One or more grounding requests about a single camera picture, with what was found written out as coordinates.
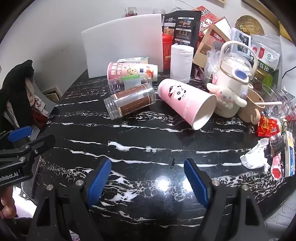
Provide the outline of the person's left hand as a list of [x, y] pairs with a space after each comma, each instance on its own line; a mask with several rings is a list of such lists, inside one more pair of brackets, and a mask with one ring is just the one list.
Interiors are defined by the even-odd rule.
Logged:
[[13, 199], [13, 187], [7, 187], [1, 194], [1, 219], [14, 218], [16, 216], [16, 206]]

